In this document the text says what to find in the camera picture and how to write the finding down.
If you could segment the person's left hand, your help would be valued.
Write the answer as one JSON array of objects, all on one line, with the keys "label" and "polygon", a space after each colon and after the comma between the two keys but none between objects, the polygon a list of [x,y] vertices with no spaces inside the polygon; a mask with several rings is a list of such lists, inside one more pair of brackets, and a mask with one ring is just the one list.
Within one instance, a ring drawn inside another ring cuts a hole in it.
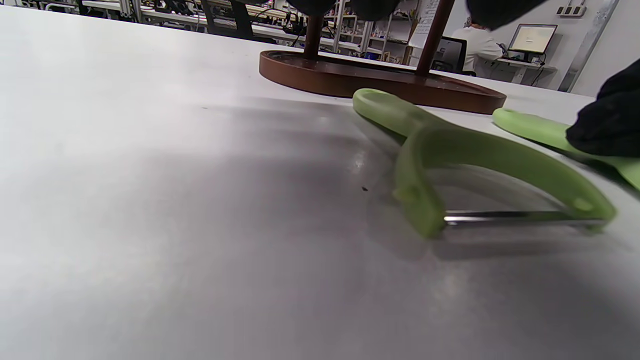
[{"label": "person's left hand", "polygon": [[[503,27],[542,4],[542,0],[467,0],[471,18],[489,30]],[[610,76],[595,101],[578,112],[566,130],[574,148],[603,157],[639,157],[640,61]]]}]

